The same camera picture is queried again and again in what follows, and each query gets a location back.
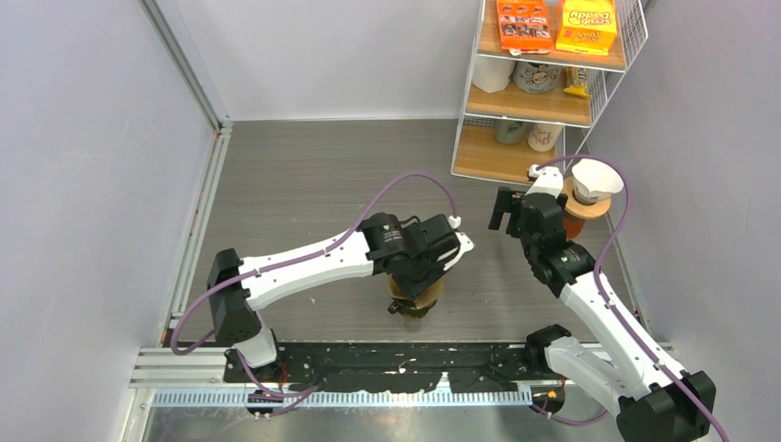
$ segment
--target gray table surface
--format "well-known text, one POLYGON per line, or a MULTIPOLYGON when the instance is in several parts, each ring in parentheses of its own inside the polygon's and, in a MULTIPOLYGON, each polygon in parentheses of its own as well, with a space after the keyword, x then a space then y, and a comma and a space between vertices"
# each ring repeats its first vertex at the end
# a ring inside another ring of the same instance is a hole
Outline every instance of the gray table surface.
MULTIPOLYGON (((363 204, 389 180, 409 170, 438 175, 457 198, 461 229, 476 247, 445 278, 445 293, 420 331, 390 315, 384 276, 338 281, 286 297, 262 312, 281 341, 524 341, 559 323, 582 341, 585 324, 532 276, 519 241, 487 229, 500 184, 451 176, 457 122, 335 121, 239 122, 225 165, 191 299, 205 290, 215 254, 239 256, 290 250, 343 231, 363 204)), ((445 213, 442 191, 422 179, 403 182, 377 207, 399 217, 445 213)), ((609 236, 603 219, 589 222, 576 241, 593 255, 609 236)), ((617 256, 605 273, 630 306, 617 256)), ((192 340, 212 329, 208 307, 182 333, 192 340)))

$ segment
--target jar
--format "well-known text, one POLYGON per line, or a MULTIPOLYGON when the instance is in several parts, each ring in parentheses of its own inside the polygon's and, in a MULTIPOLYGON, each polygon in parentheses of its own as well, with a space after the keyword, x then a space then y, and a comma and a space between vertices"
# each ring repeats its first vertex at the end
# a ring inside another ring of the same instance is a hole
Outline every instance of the jar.
POLYGON ((562 66, 529 62, 515 63, 513 81, 530 94, 542 94, 559 83, 562 66))

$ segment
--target snack package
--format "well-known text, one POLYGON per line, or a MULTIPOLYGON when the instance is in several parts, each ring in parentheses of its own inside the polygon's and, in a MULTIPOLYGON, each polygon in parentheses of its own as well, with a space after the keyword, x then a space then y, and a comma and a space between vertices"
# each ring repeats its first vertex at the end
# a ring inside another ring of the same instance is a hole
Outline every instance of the snack package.
POLYGON ((613 0, 561 0, 558 7, 559 51, 607 56, 618 32, 613 0))
POLYGON ((572 66, 566 68, 566 87, 564 92, 582 99, 591 98, 589 80, 586 78, 586 69, 572 66))
POLYGON ((502 49, 513 55, 548 53, 554 46, 544 0, 498 0, 502 49))

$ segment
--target wooden shelf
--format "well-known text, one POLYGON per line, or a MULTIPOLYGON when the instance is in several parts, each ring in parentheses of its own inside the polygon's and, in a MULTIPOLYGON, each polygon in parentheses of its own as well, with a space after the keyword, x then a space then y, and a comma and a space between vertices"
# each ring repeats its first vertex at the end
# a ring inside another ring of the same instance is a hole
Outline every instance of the wooden shelf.
MULTIPOLYGON (((546 5, 548 8, 548 26, 555 32, 558 30, 556 19, 556 6, 546 5)), ((606 71, 623 72, 626 70, 624 59, 624 46, 621 35, 616 36, 615 41, 607 57, 598 55, 586 55, 583 53, 557 51, 555 48, 545 55, 522 54, 514 57, 509 52, 502 51, 502 41, 499 39, 498 24, 496 23, 496 0, 485 0, 483 15, 483 30, 480 33, 480 45, 478 53, 482 55, 498 56, 512 60, 524 60, 533 63, 564 64, 568 66, 581 66, 606 71)))
POLYGON ((469 88, 466 112, 486 117, 508 117, 532 122, 558 122, 571 126, 591 126, 587 99, 564 92, 566 76, 560 84, 542 94, 530 94, 510 81, 505 90, 489 94, 475 85, 469 88))
POLYGON ((464 125, 453 173, 488 180, 529 183, 527 169, 555 158, 555 148, 537 152, 526 136, 516 145, 503 145, 494 139, 493 127, 464 125))

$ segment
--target white cable clip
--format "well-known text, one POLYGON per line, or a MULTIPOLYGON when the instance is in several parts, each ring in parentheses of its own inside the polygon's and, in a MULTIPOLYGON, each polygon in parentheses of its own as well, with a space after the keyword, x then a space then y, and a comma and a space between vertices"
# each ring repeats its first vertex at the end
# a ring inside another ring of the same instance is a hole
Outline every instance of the white cable clip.
POLYGON ((453 228, 459 228, 461 225, 461 217, 455 215, 448 216, 448 224, 453 228))
POLYGON ((531 167, 529 167, 529 178, 540 178, 540 174, 542 171, 538 169, 537 164, 532 164, 531 167))

